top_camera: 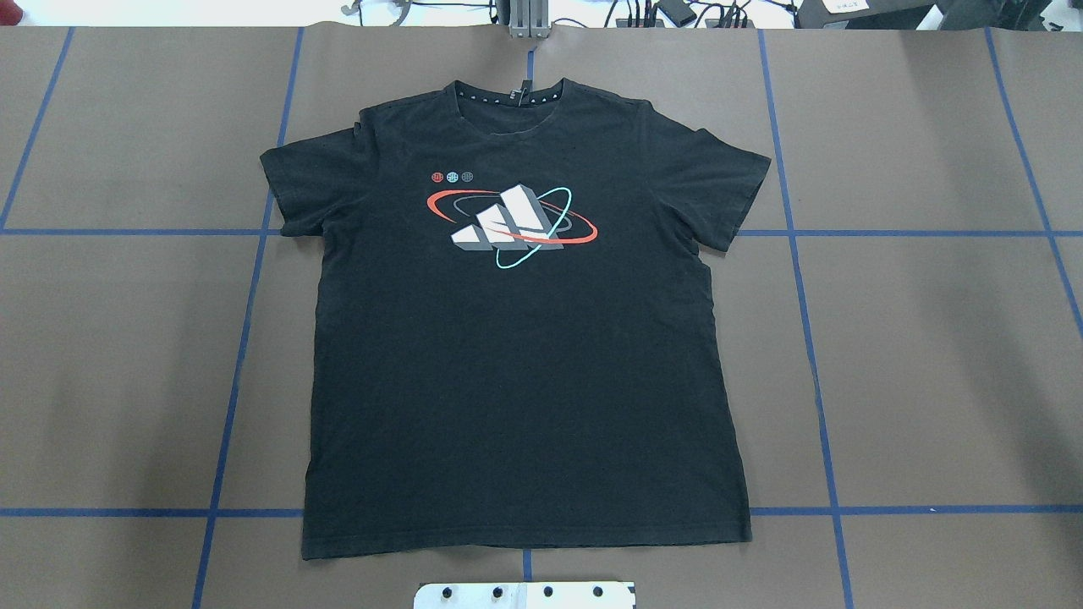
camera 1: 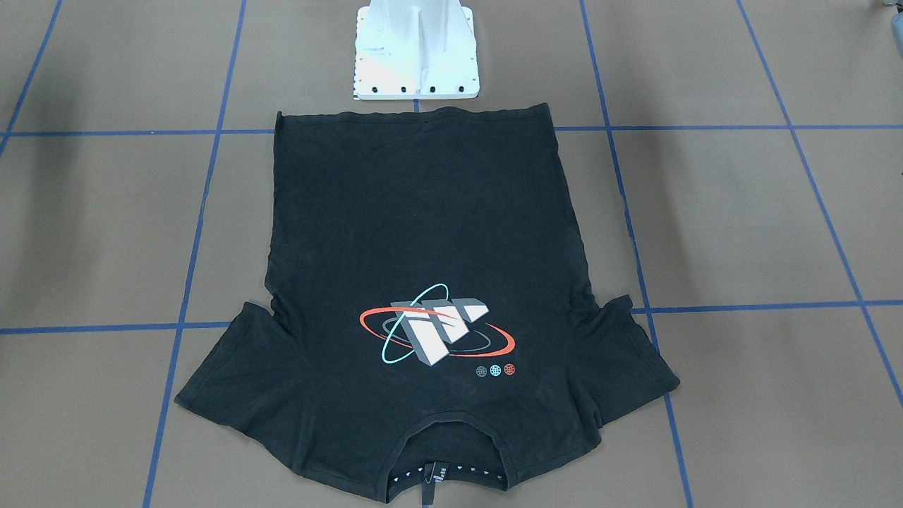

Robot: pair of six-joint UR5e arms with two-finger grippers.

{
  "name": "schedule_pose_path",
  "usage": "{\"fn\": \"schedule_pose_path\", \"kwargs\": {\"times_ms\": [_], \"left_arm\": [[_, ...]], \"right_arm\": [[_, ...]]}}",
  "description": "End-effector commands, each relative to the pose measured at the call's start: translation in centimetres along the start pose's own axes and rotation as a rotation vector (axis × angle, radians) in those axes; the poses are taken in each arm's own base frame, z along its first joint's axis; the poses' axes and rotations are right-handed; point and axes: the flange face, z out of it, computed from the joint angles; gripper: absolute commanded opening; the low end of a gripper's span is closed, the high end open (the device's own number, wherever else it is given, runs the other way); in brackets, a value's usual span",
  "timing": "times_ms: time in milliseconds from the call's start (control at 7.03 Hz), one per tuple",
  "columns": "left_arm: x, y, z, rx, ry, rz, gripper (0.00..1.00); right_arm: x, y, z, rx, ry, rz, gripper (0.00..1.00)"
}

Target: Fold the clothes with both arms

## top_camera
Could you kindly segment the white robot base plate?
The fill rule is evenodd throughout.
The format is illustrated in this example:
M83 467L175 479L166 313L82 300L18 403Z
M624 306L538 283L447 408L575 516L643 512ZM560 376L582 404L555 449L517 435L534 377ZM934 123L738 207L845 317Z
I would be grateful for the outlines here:
M414 608L637 608L635 585L619 581L430 583Z

